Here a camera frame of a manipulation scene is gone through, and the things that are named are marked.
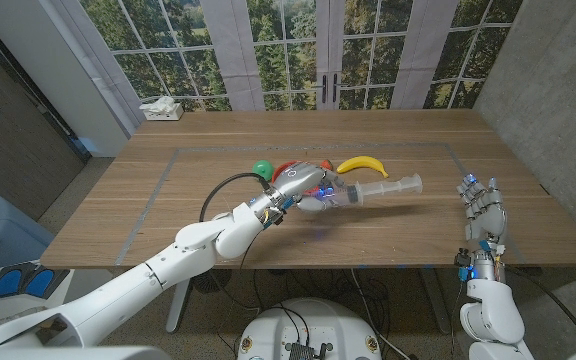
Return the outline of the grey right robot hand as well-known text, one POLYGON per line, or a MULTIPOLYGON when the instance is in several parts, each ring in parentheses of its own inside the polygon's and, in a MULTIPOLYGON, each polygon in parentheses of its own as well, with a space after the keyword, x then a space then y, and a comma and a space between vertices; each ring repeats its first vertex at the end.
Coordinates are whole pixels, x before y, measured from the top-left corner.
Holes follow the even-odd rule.
POLYGON ((496 179, 491 178, 484 186, 474 174, 469 173, 456 189, 464 203, 467 243, 476 247, 481 241, 488 242, 490 247, 504 245, 508 218, 496 179))

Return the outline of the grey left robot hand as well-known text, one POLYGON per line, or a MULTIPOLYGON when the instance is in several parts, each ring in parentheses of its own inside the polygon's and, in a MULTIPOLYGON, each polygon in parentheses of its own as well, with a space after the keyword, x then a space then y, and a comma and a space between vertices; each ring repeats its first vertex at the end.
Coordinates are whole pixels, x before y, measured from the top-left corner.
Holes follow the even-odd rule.
POLYGON ((296 162, 283 170, 270 187, 249 205, 262 223, 276 220, 291 206, 304 212, 324 211, 328 204, 307 192, 315 188, 345 186, 335 172, 307 162, 296 162))

